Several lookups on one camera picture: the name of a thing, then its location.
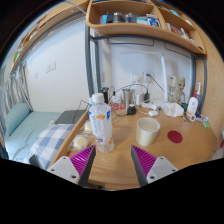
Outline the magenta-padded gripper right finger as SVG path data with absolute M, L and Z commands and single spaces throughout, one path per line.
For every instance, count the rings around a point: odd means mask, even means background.
M 164 156 L 155 157 L 134 145 L 131 146 L 131 156 L 141 187 L 177 171 L 177 168 Z

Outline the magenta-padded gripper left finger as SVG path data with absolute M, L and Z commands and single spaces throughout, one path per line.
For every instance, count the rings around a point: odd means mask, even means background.
M 47 171 L 74 184 L 85 187 L 88 183 L 95 156 L 96 148 L 92 145 L 71 157 L 62 156 Z

